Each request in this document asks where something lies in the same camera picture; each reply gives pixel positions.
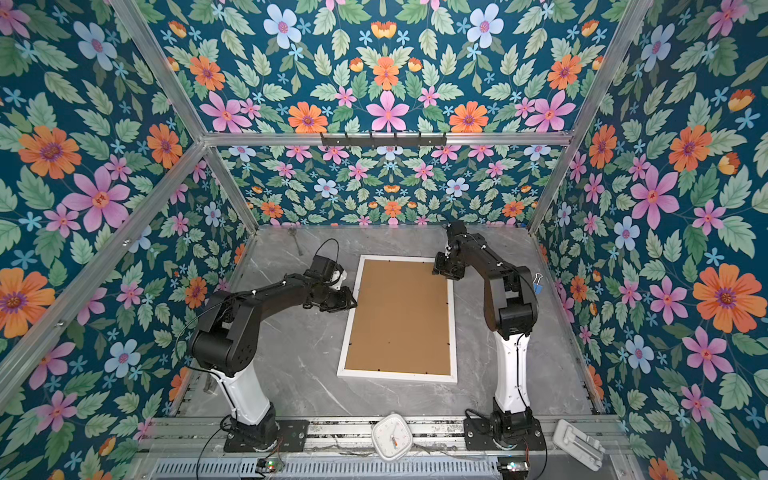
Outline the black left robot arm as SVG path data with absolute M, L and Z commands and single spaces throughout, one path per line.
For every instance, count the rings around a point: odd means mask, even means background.
M 201 315 L 190 353 L 214 378 L 228 403 L 224 425 L 232 446 L 269 451 L 280 438 L 274 404 L 261 388 L 254 366 L 262 322 L 298 306 L 323 313 L 354 309 L 357 302 L 343 284 L 345 278 L 338 261 L 317 255 L 303 273 L 287 274 L 253 290 L 217 293 L 212 308 Z

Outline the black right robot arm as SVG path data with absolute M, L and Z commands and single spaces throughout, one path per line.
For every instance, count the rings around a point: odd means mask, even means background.
M 446 235 L 433 273 L 458 281 L 471 268 L 483 279 L 483 315 L 494 334 L 497 385 L 493 410 L 483 419 L 487 426 L 481 431 L 500 447 L 510 448 L 536 428 L 527 388 L 528 346 L 539 317 L 533 277 L 529 268 L 503 259 L 462 221 L 448 224 Z

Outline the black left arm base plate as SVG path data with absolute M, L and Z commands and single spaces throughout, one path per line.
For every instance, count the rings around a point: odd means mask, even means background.
M 306 420 L 267 419 L 258 425 L 224 423 L 226 439 L 223 450 L 226 453 L 302 452 L 308 427 Z

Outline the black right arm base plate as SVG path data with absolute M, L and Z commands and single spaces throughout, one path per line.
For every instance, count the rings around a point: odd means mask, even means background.
M 469 451 L 544 451 L 546 438 L 538 419 L 526 432 L 504 437 L 501 441 L 493 438 L 490 423 L 478 417 L 463 419 L 465 448 Z

